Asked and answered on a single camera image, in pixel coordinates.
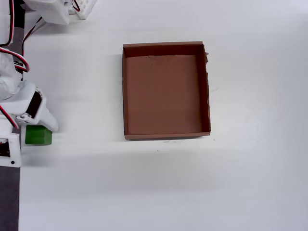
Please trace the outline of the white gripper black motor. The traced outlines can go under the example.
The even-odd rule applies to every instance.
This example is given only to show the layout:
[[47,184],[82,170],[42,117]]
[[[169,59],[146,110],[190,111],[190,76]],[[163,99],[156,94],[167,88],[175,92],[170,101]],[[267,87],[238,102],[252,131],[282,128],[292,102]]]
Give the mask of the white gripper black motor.
[[19,91],[10,98],[1,100],[0,105],[20,126],[39,120],[51,132],[58,131],[58,122],[46,107],[46,97],[34,83],[22,81]]

